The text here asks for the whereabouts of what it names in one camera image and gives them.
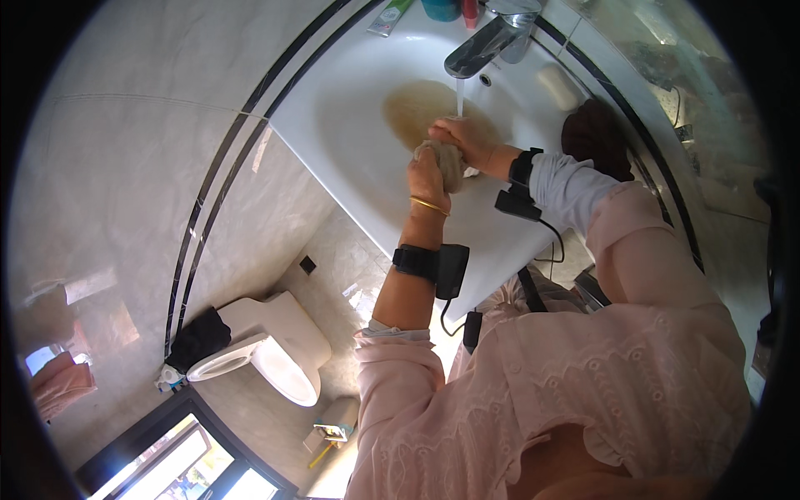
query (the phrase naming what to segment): woman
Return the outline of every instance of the woman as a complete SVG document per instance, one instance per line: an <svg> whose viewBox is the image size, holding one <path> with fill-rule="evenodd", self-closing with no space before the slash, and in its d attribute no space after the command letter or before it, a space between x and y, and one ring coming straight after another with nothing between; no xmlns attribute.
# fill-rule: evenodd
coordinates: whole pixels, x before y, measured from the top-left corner
<svg viewBox="0 0 800 500"><path fill-rule="evenodd" d="M521 153L469 120L429 132L506 181ZM584 314L537 274L549 312L530 313L510 282L478 308L480 343L461 348L445 384L427 329L434 286L393 268L355 335L362 406L347 498L701 498L727 464L749 416L727 308L649 191L591 160L532 164L531 196L586 236L613 304ZM427 204L411 203L400 244L436 250L450 199L431 150L408 182Z"/></svg>

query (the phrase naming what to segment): red bottle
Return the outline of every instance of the red bottle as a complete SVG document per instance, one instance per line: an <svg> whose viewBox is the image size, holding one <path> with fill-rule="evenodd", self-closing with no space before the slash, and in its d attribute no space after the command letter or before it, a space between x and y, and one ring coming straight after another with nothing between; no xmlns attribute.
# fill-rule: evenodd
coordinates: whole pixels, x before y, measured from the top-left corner
<svg viewBox="0 0 800 500"><path fill-rule="evenodd" d="M474 30L478 25L478 0L462 0L461 12L467 29Z"/></svg>

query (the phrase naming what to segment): gold bracelet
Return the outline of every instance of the gold bracelet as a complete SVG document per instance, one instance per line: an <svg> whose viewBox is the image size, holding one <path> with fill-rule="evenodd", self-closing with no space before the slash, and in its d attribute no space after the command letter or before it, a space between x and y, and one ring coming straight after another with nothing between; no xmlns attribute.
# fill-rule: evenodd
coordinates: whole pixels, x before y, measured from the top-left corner
<svg viewBox="0 0 800 500"><path fill-rule="evenodd" d="M445 215L445 217L449 217L450 216L450 212L445 212L444 209L434 205L433 203L428 203L425 200L417 198L416 196L409 196L408 199L411 200L412 202L416 202L416 203L419 203L420 205L424 205L424 206L427 206L428 208L432 208L432 209L434 209L434 210L436 210L438 212L442 212Z"/></svg>

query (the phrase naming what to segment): chrome faucet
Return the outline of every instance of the chrome faucet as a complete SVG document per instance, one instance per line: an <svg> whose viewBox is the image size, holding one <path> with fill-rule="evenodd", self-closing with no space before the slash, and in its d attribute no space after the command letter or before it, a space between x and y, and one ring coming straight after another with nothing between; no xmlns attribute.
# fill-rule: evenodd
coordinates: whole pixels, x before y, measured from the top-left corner
<svg viewBox="0 0 800 500"><path fill-rule="evenodd" d="M503 60L511 64L522 60L534 21L542 12L536 0L489 0L486 8L497 17L445 58L445 71L454 78L475 76L507 47Z"/></svg>

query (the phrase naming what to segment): sink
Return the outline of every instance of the sink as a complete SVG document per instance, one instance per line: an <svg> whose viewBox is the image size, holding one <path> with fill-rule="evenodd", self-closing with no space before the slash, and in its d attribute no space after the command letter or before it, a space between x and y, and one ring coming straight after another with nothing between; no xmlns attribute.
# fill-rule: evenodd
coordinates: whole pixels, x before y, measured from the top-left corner
<svg viewBox="0 0 800 500"><path fill-rule="evenodd" d="M436 22L415 2L388 38L365 32L374 10L345 33L309 69L270 124L384 254L391 257L409 211L406 165L411 153L384 122L381 106L395 87L435 80L455 88L445 57L471 35L463 22ZM480 29L491 16L484 16ZM557 64L532 43L525 58L510 65L496 58L465 82L465 97L480 107L506 143L522 149L561 151L560 111L536 73ZM516 274L553 240L544 226L494 208L504 182L479 175L452 195L445 243L470 248L461 294L447 311L454 321ZM545 210L543 218L548 220Z"/></svg>

